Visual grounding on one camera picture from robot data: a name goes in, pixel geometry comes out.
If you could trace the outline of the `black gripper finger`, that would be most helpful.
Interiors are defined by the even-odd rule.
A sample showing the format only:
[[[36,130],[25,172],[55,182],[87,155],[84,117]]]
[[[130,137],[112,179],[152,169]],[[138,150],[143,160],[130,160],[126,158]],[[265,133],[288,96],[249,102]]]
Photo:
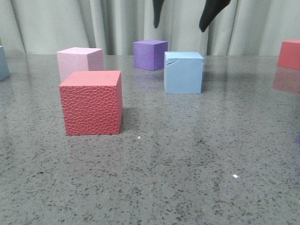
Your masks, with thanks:
[[[153,24],[154,24],[154,28],[156,29],[159,26],[164,0],[153,0],[152,3],[153,3]]]
[[[201,32],[205,32],[213,19],[230,4],[231,0],[206,0],[199,21]]]

